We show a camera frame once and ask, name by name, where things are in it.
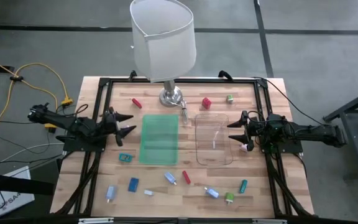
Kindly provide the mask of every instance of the wooden table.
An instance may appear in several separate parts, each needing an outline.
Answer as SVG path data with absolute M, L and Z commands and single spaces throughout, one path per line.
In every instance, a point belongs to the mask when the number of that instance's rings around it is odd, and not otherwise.
M 77 107 L 89 104 L 81 116 L 92 116 L 94 101 L 100 77 L 84 77 Z M 284 81 L 271 78 L 271 82 L 285 93 Z M 159 102 L 161 83 L 115 83 L 112 89 L 111 106 L 122 114 L 133 114 L 134 118 L 125 121 L 128 125 L 137 125 L 124 140 L 124 146 L 118 147 L 114 136 L 108 137 L 106 150 L 102 154 L 98 181 L 94 195 L 92 216 L 99 217 L 221 217 L 254 218 L 273 217 L 272 198 L 264 155 L 256 146 L 252 152 L 239 150 L 239 143 L 230 140 L 233 162 L 226 166 L 202 166 L 195 156 L 194 117 L 202 113 L 224 113 L 229 122 L 240 118 L 242 110 L 256 110 L 254 87 L 248 84 L 190 84 L 178 85 L 187 101 L 189 123 L 183 125 L 180 118 L 178 128 L 178 163 L 176 166 L 149 166 L 139 163 L 140 134 L 142 117 L 145 114 L 180 114 L 180 108 L 166 108 Z M 262 91 L 262 103 L 265 105 Z M 291 120 L 288 101 L 269 84 L 270 99 L 274 113 L 285 115 Z M 232 94 L 234 103 L 226 103 L 226 95 Z M 201 100 L 208 97 L 212 101 L 210 110 L 202 110 Z M 143 105 L 140 110 L 132 104 L 131 98 L 137 98 Z M 243 129 L 230 129 L 230 134 L 242 134 Z M 119 161 L 120 152 L 134 156 L 130 164 Z M 83 152 L 75 152 L 64 160 L 58 179 L 51 212 L 57 211 L 68 200 L 78 185 Z M 287 184 L 294 196 L 313 213 L 308 184 L 302 163 L 291 154 L 283 154 L 283 164 Z M 191 185 L 186 184 L 181 172 L 186 170 Z M 170 184 L 164 177 L 171 172 L 178 185 Z M 139 178 L 136 193 L 128 192 L 131 177 Z M 244 194 L 239 194 L 241 180 L 247 179 L 248 186 Z M 105 197 L 109 185 L 118 186 L 116 198 L 107 203 Z M 205 195 L 205 186 L 216 189 L 220 195 L 213 199 Z M 144 194 L 148 189 L 154 196 Z M 284 210 L 282 193 L 277 186 L 280 208 Z M 85 189 L 83 206 L 85 207 L 88 189 Z M 234 203 L 224 201 L 226 192 L 234 193 Z

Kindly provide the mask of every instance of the lamp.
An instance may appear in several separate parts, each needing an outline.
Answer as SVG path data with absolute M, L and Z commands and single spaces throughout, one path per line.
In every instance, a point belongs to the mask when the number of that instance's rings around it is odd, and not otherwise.
M 193 13 L 176 0 L 133 0 L 130 10 L 139 72 L 151 82 L 164 82 L 161 104 L 179 105 L 182 94 L 174 79 L 196 61 Z

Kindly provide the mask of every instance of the concrete floor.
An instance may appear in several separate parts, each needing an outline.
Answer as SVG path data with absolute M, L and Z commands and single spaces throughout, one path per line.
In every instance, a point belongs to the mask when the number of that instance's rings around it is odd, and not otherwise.
M 186 0 L 197 28 L 257 28 L 253 0 Z M 0 23 L 54 26 L 130 27 L 130 0 L 0 0 Z M 266 29 L 358 30 L 358 0 L 260 0 Z M 320 119 L 358 95 L 358 35 L 267 35 L 274 77 L 284 78 L 288 97 L 304 112 Z M 259 34 L 197 33 L 197 61 L 191 76 L 215 77 L 226 70 L 234 77 L 266 77 Z M 135 69 L 130 32 L 35 32 L 0 30 L 0 63 L 16 68 L 42 62 L 65 80 L 70 96 L 78 96 L 85 75 L 128 75 Z M 43 68 L 29 68 L 26 80 L 62 98 L 58 80 Z M 0 74 L 0 111 L 8 76 Z M 52 102 L 20 83 L 14 87 L 4 120 L 27 121 L 34 104 Z M 297 123 L 313 124 L 296 110 Z M 47 142 L 36 124 L 0 124 L 0 136 L 24 146 Z M 350 147 L 336 149 L 303 142 L 310 194 L 317 215 L 358 221 L 358 181 L 342 176 L 358 169 Z M 21 150 L 0 140 L 0 160 Z M 17 160 L 50 157 L 24 152 Z M 1 164 L 0 174 L 19 164 Z

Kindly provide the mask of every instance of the blue block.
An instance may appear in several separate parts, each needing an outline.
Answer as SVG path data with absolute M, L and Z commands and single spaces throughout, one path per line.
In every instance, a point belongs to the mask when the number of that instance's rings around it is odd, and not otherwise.
M 138 178 L 131 178 L 131 181 L 129 182 L 128 191 L 130 192 L 136 192 L 137 184 L 139 183 Z
M 132 161 L 132 155 L 126 153 L 120 153 L 118 159 L 123 162 Z

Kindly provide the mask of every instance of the green tray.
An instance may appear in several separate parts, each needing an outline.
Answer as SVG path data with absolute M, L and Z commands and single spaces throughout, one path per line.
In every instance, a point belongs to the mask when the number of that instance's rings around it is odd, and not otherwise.
M 175 165 L 178 162 L 178 115 L 144 115 L 139 162 Z

